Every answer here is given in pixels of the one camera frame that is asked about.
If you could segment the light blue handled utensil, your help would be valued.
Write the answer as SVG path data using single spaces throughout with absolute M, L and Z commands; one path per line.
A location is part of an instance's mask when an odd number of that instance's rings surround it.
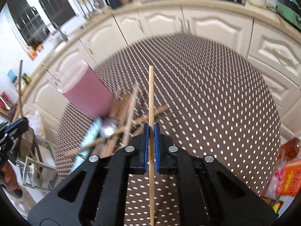
M 90 143 L 92 143 L 97 137 L 100 136 L 100 129 L 102 127 L 103 120 L 100 117 L 97 117 L 91 124 L 90 128 L 86 132 L 84 138 L 82 139 L 82 142 L 80 143 L 80 148 L 86 147 Z M 74 164 L 72 165 L 70 172 L 72 173 L 74 170 L 76 170 L 89 156 L 91 153 L 91 148 L 86 148 L 85 150 L 82 150 L 80 152 L 77 152 L 77 155 L 75 156 Z

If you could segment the metal spoon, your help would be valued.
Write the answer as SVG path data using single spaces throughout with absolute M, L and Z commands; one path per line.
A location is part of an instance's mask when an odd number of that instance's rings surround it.
M 107 117 L 102 121 L 100 129 L 100 137 L 104 139 L 110 138 L 118 129 L 119 119 L 117 117 Z

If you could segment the lower kitchen cabinets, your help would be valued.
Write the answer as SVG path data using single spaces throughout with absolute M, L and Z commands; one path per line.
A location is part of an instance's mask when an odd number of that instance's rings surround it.
M 300 136 L 300 32 L 279 15 L 224 2 L 153 3 L 108 10 L 58 42 L 41 61 L 22 95 L 56 131 L 67 99 L 55 91 L 58 74 L 74 61 L 96 66 L 138 40 L 170 33 L 220 42 L 249 59 L 263 74 L 278 107 L 285 138 Z

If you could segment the orange snack bag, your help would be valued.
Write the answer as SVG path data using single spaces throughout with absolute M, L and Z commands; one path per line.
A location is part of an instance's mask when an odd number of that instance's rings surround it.
M 300 183 L 300 159 L 287 162 L 277 189 L 278 194 L 296 197 L 300 190 Z

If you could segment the pink utensil holder cup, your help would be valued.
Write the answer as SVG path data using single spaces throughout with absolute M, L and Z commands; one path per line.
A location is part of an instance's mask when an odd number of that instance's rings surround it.
M 114 96 L 84 60 L 77 61 L 59 78 L 58 91 L 91 119 L 105 117 Z

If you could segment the brown polka dot tablecloth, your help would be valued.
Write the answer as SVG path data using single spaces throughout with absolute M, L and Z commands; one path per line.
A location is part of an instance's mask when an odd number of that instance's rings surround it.
M 279 114 L 260 72 L 230 48 L 198 36 L 141 40 L 93 69 L 114 96 L 111 109 L 126 119 L 136 82 L 132 120 L 149 114 L 150 66 L 154 110 L 169 107 L 154 117 L 154 125 L 190 155 L 213 156 L 260 197 L 280 148 Z M 80 144 L 93 120 L 70 102 L 58 136 L 58 155 Z M 176 177 L 157 173 L 156 158 L 154 178 L 154 225 L 181 225 Z M 146 173 L 128 178 L 123 225 L 151 225 L 148 148 Z

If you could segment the red oil bottle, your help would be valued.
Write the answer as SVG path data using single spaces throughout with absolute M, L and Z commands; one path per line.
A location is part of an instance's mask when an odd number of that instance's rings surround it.
M 292 160 L 298 156 L 300 153 L 300 139 L 293 138 L 281 145 L 280 153 L 278 159 Z

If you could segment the window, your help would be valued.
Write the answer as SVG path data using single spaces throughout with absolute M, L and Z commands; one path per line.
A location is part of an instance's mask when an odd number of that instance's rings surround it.
M 8 0 L 7 7 L 25 43 L 33 48 L 75 17 L 68 0 Z

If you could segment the hanging utensil rack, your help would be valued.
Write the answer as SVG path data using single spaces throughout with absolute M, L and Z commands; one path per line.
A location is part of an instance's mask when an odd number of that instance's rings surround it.
M 103 11 L 103 0 L 75 0 L 85 20 L 89 20 Z

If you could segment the black electric kettle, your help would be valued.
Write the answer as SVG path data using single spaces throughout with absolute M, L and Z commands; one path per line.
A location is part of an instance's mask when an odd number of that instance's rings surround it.
M 105 0 L 107 6 L 111 7 L 111 9 L 115 10 L 122 6 L 121 0 Z

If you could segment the green electric cooker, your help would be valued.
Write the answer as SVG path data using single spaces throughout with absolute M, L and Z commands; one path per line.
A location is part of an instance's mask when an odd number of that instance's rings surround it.
M 276 11 L 286 22 L 300 30 L 300 8 L 291 0 L 277 0 Z

